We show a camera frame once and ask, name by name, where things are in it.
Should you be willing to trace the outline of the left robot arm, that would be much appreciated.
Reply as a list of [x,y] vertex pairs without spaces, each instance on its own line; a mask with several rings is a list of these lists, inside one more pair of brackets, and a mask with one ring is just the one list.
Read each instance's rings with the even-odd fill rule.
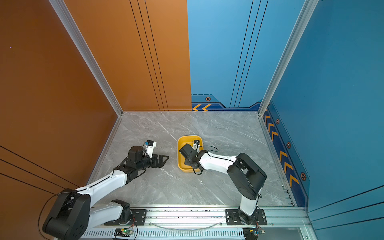
[[153,146],[133,146],[123,161],[105,177],[76,190],[64,189],[56,194],[43,224],[38,224],[42,235],[59,240],[78,240],[94,227],[108,222],[117,225],[134,223],[131,205],[121,200],[109,204],[95,204],[111,192],[129,184],[148,168],[162,168],[169,156],[153,153]]

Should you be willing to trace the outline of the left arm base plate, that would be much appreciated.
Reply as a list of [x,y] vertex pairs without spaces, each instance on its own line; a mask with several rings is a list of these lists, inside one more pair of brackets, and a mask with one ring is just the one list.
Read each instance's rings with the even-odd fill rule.
[[144,226],[146,216],[146,209],[123,211],[122,215],[117,220],[106,222],[104,223],[104,226]]

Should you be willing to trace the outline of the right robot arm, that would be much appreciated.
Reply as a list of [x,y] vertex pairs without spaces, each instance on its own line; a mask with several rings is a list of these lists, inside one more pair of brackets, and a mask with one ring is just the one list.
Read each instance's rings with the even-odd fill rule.
[[230,177],[235,187],[242,195],[238,208],[238,215],[245,225],[256,222],[259,199],[262,198],[261,190],[267,179],[267,174],[247,154],[237,156],[221,156],[211,154],[207,150],[193,148],[185,144],[179,153],[185,158],[185,165],[193,170],[216,171]]

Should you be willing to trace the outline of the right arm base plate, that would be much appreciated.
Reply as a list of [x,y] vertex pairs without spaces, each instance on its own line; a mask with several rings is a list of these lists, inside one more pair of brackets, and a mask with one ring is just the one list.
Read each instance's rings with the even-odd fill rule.
[[249,225],[266,226],[268,224],[265,211],[257,208],[251,216],[243,213],[240,209],[226,209],[226,223],[229,226]]

